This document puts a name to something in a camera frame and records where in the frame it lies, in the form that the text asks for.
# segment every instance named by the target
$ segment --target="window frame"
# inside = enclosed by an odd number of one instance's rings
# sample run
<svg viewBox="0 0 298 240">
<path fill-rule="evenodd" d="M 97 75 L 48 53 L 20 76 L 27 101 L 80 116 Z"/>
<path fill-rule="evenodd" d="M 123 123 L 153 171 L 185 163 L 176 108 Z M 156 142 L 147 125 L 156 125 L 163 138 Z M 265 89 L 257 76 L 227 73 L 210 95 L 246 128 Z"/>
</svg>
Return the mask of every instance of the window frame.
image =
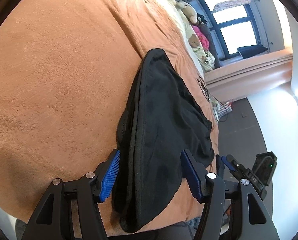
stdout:
<svg viewBox="0 0 298 240">
<path fill-rule="evenodd" d="M 256 43 L 257 44 L 261 43 L 260 33 L 259 33 L 258 28 L 257 28 L 257 24 L 256 24 L 255 18 L 254 18 L 253 13 L 252 13 L 252 9 L 251 9 L 249 4 L 244 5 L 244 9 L 247 13 L 247 17 L 238 18 L 238 19 L 235 19 L 235 20 L 231 20 L 231 21 L 227 21 L 227 22 L 223 22 L 223 23 L 218 24 L 215 21 L 215 18 L 213 17 L 213 15 L 212 15 L 207 3 L 205 2 L 205 0 L 198 0 L 198 1 L 201 4 L 202 9 L 207 14 L 206 16 L 209 18 L 209 20 L 211 22 L 212 27 L 210 28 L 210 30 L 215 31 L 215 33 L 216 33 L 216 35 L 219 39 L 220 46 L 222 47 L 223 54 L 224 54 L 225 57 L 220 59 L 220 61 L 224 61 L 224 60 L 234 58 L 234 57 L 237 57 L 237 56 L 240 55 L 238 52 L 233 53 L 233 54 L 229 53 L 227 44 L 226 44 L 226 42 L 224 40 L 224 37 L 222 35 L 222 32 L 221 32 L 221 28 L 231 26 L 231 25 L 234 25 L 234 24 L 243 23 L 243 22 L 251 22 L 253 32 L 255 34 Z"/>
</svg>

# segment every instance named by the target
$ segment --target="pink cloth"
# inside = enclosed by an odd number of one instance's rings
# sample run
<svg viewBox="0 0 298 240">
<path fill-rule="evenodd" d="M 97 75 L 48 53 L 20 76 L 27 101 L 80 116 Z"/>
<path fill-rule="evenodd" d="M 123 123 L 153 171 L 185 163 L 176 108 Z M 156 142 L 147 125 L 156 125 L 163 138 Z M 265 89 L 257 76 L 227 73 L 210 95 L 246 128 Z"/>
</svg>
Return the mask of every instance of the pink cloth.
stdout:
<svg viewBox="0 0 298 240">
<path fill-rule="evenodd" d="M 198 36 L 201 44 L 202 44 L 202 47 L 206 50 L 209 50 L 209 41 L 208 39 L 206 38 L 206 36 L 204 36 L 204 34 L 200 31 L 199 27 L 198 26 L 192 26 L 194 32 L 196 33 L 196 36 Z"/>
</svg>

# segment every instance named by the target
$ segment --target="stuffed animal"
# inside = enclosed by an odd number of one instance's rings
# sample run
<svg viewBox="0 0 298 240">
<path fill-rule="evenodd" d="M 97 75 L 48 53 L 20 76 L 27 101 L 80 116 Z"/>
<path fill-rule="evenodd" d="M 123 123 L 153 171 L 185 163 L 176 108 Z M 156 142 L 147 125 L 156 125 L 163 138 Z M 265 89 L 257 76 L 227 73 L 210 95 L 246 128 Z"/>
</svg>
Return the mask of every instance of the stuffed animal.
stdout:
<svg viewBox="0 0 298 240">
<path fill-rule="evenodd" d="M 181 9 L 183 14 L 192 22 L 193 24 L 197 23 L 197 17 L 198 14 L 196 13 L 196 10 L 188 3 L 184 1 L 177 2 L 176 0 L 172 0 L 172 3 Z"/>
</svg>

